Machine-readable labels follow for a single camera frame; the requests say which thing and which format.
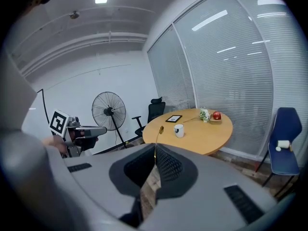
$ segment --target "chair backrest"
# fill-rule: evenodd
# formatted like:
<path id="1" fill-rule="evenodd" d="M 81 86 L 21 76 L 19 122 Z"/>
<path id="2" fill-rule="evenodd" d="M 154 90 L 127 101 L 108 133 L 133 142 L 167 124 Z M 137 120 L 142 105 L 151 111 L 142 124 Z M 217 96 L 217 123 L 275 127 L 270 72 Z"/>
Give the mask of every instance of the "chair backrest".
<path id="1" fill-rule="evenodd" d="M 165 110 L 166 103 L 152 103 L 149 105 L 149 116 L 148 116 L 148 123 L 154 120 L 156 117 L 162 115 Z"/>
<path id="2" fill-rule="evenodd" d="M 301 133 L 302 124 L 295 108 L 279 108 L 276 114 L 274 128 L 270 136 L 270 143 L 277 141 L 292 141 Z"/>

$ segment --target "small plant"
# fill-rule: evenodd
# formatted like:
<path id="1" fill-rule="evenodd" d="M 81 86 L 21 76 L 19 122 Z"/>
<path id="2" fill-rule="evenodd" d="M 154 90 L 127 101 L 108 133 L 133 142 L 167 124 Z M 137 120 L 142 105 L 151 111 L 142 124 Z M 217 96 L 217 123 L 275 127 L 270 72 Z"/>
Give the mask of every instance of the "small plant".
<path id="1" fill-rule="evenodd" d="M 201 120 L 203 120 L 204 122 L 208 122 L 210 119 L 210 113 L 208 112 L 207 109 L 205 108 L 201 108 L 200 109 L 200 115 L 199 117 L 201 118 Z"/>

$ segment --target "cable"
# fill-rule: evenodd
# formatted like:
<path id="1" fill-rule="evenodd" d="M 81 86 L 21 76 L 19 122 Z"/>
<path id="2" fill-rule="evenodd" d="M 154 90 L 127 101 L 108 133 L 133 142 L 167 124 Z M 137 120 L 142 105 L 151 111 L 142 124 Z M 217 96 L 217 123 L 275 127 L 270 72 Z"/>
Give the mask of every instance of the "cable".
<path id="1" fill-rule="evenodd" d="M 44 110 L 45 110 L 45 116 L 49 125 L 49 119 L 48 119 L 48 115 L 47 115 L 47 110 L 46 110 L 46 105 L 45 105 L 45 97 L 44 97 L 44 89 L 39 90 L 37 93 L 42 92 L 42 98 L 43 98 L 43 105 L 44 105 Z"/>

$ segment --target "white wall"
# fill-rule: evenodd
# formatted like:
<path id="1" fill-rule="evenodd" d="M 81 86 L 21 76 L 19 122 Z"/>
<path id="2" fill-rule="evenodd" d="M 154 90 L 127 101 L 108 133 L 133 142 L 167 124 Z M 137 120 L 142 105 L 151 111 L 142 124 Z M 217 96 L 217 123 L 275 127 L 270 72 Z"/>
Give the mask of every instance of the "white wall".
<path id="1" fill-rule="evenodd" d="M 109 45 L 98 45 L 66 54 L 28 78 L 36 91 L 44 88 L 49 118 L 54 109 L 59 109 L 78 116 L 84 126 L 97 126 L 92 117 L 92 103 L 98 94 L 110 91 L 117 94 L 126 107 L 126 119 L 119 129 L 123 139 L 136 136 L 135 130 L 139 126 L 131 118 L 141 116 L 141 123 L 146 125 L 148 105 L 158 94 L 151 68 L 142 52 L 116 52 L 117 44 L 113 44 L 114 53 L 105 53 Z M 35 111 L 29 110 L 27 124 L 23 125 L 25 132 L 40 139 L 45 134 L 49 136 L 49 131 L 42 132 L 46 130 L 46 119 L 42 118 L 41 111 Z M 115 131 L 100 136 L 91 152 L 94 154 L 115 146 L 115 136 Z"/>

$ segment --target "apple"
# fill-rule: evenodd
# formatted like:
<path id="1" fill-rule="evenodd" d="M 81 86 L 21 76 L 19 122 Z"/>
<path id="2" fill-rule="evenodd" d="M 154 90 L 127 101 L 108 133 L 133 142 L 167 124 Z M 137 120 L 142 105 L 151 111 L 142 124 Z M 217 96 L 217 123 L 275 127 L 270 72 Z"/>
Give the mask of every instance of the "apple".
<path id="1" fill-rule="evenodd" d="M 214 120 L 220 120 L 220 119 L 221 119 L 221 114 L 220 114 L 220 112 L 219 112 L 219 111 L 215 111 L 215 112 L 213 113 L 213 118 L 214 118 Z"/>

